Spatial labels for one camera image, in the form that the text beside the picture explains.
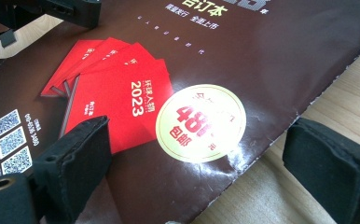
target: printed label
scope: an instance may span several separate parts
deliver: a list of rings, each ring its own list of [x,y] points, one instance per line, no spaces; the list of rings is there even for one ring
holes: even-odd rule
[[[25,143],[26,137],[22,127],[19,127],[12,133],[4,136],[0,139],[0,159],[3,159]]]
[[[30,167],[32,167],[32,157],[28,147],[2,162],[3,175],[23,173]]]
[[[231,91],[197,85],[174,94],[156,124],[159,144],[175,159],[217,160],[236,148],[246,127],[242,102]]]
[[[15,109],[0,118],[0,136],[19,124],[21,124],[20,115],[18,114],[18,110]]]

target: white circular sticker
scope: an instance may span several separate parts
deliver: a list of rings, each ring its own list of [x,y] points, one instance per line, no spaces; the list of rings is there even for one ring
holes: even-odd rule
[[[159,144],[175,159],[188,162],[217,160],[242,139],[246,113],[239,98],[216,85],[180,90],[159,111]]]

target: black holder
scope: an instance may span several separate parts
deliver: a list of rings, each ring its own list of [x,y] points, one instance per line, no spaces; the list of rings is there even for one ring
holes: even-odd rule
[[[299,119],[288,130],[283,161],[337,223],[360,224],[360,145]]]
[[[0,223],[74,223],[111,163],[107,117],[86,120],[33,164],[0,176]]]

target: red book cover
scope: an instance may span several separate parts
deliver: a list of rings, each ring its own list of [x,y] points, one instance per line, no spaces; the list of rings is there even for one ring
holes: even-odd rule
[[[79,122],[107,115],[112,153],[156,139],[159,109],[173,94],[163,60],[124,63],[76,80],[65,133]]]
[[[132,63],[140,60],[155,60],[154,57],[148,53],[148,51],[143,48],[139,43],[135,43],[132,45],[128,45],[116,51],[116,53],[110,54],[109,56],[99,60],[97,63],[93,63],[90,66],[85,67],[79,74],[73,73],[68,76],[66,80],[63,82],[63,86],[68,90],[74,86],[75,78],[77,75],[83,74],[98,74],[100,71],[111,70],[113,67],[122,63]]]
[[[84,69],[88,68],[89,66],[94,66],[96,63],[100,61],[110,58],[115,53],[119,52],[120,50],[128,47],[129,44],[125,43],[121,40],[109,37],[104,40],[89,56],[83,61],[73,64],[73,66],[62,73],[62,77],[58,78],[55,83],[52,85],[60,90],[60,91],[71,91],[73,88],[73,81],[72,78],[80,74]],[[63,82],[67,80],[67,86],[63,86]]]
[[[52,89],[57,80],[61,80],[65,76],[65,72],[73,67],[75,64],[84,61],[92,54],[97,46],[103,40],[78,40],[66,57],[59,65],[58,69],[52,75],[47,85],[41,91],[42,96],[65,96],[65,90]]]

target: light wood table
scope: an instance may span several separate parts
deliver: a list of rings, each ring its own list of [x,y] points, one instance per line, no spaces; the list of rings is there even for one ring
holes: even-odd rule
[[[61,21],[44,16],[22,27],[17,43],[0,50],[11,57]],[[360,144],[360,57],[312,104],[313,119]],[[285,134],[193,223],[335,223],[284,168]]]

